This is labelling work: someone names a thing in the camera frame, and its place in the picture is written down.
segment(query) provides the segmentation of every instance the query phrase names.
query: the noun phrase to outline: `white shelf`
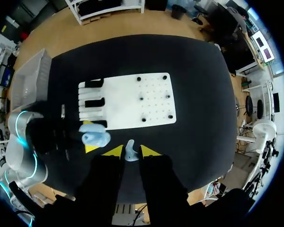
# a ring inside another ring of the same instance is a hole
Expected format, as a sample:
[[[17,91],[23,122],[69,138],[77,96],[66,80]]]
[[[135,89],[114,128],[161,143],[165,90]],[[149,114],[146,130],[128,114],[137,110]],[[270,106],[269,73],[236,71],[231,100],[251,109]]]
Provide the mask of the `white shelf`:
[[[140,0],[140,4],[139,5],[133,5],[133,6],[125,6],[124,4],[122,4],[121,6],[118,7],[113,7],[110,9],[105,9],[105,10],[101,10],[98,12],[94,12],[91,14],[87,14],[84,16],[80,16],[78,13],[78,9],[77,9],[77,3],[83,2],[85,0],[65,0],[66,4],[69,6],[71,12],[73,13],[73,15],[75,16],[77,22],[82,25],[82,21],[89,18],[89,17],[94,17],[100,14],[104,14],[104,13],[109,13],[109,12],[114,12],[114,11],[119,11],[119,10],[126,10],[126,9],[141,9],[141,13],[144,13],[144,5],[145,5],[145,0]]]
[[[94,12],[94,13],[91,13],[91,14],[87,14],[87,15],[84,15],[84,16],[81,16],[79,17],[80,20],[84,20],[84,19],[87,19],[89,17],[93,17],[93,16],[96,16],[96,15],[99,15],[99,14],[103,14],[103,13],[109,13],[109,12],[114,12],[114,11],[119,11],[119,10],[125,10],[125,9],[141,9],[141,5],[138,5],[138,6],[117,6],[117,7],[113,7],[113,8],[109,8],[109,9],[105,9],[105,10],[101,10],[101,11],[98,11],[98,12]]]

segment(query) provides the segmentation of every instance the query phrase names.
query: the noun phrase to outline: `white pegboard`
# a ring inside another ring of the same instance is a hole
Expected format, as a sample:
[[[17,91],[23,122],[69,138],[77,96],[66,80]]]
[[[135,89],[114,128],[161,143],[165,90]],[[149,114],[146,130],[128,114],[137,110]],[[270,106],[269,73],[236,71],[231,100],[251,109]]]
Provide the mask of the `white pegboard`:
[[[107,130],[172,124],[177,120],[168,73],[105,78],[101,88],[85,88],[82,82],[78,94],[80,120],[106,120]],[[103,107],[85,108],[86,100],[102,97]]]

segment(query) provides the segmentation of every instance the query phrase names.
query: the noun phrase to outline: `floor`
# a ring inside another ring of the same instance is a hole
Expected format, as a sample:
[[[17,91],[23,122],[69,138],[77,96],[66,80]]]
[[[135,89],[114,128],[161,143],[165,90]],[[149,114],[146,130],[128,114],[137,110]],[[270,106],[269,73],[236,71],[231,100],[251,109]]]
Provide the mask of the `floor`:
[[[200,26],[192,22],[187,16],[184,16],[179,21],[171,18],[169,11],[148,10],[144,14],[138,13],[136,10],[116,12],[110,17],[80,26],[70,10],[65,8],[43,22],[23,42],[15,64],[15,70],[18,70],[19,67],[43,48],[53,58],[85,44],[124,35],[178,35],[204,40],[203,35],[199,32],[199,28]],[[231,77],[231,81],[235,96],[240,104],[244,105],[246,94],[241,92],[241,78]],[[238,126],[241,126],[245,118],[243,114],[244,112],[240,113]],[[46,191],[46,194],[52,200],[54,200],[54,195],[58,193],[41,184],[34,186],[30,191]],[[194,204],[202,198],[203,195],[200,189],[194,190],[189,193],[188,202]],[[144,212],[145,221],[147,222],[149,221],[147,208],[144,209]]]

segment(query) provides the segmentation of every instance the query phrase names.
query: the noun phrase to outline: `black tablecloth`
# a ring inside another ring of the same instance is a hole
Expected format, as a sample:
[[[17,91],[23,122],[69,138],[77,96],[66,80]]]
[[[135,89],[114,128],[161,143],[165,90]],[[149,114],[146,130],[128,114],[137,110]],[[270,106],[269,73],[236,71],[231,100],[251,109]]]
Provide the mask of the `black tablecloth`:
[[[52,61],[44,114],[60,118],[61,104],[65,104],[66,119],[79,125],[80,82],[154,72],[170,74],[177,122],[109,131],[110,143],[87,154],[82,143],[74,143],[70,161],[59,152],[43,155],[49,170],[46,185],[74,194],[92,157],[126,145],[129,139],[135,140],[135,149],[143,144],[169,155],[175,173],[189,191],[227,172],[236,142],[235,98],[226,63],[213,44],[179,36],[132,35],[63,53]],[[126,163],[118,201],[145,202],[138,162]]]

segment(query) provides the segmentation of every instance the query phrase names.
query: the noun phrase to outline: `light blue cloth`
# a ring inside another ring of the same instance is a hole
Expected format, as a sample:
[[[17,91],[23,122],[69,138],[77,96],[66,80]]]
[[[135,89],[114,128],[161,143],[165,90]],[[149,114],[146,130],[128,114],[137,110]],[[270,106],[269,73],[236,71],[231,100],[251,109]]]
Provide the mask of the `light blue cloth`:
[[[83,132],[82,142],[85,145],[105,147],[110,142],[110,134],[102,124],[84,124],[79,128]]]

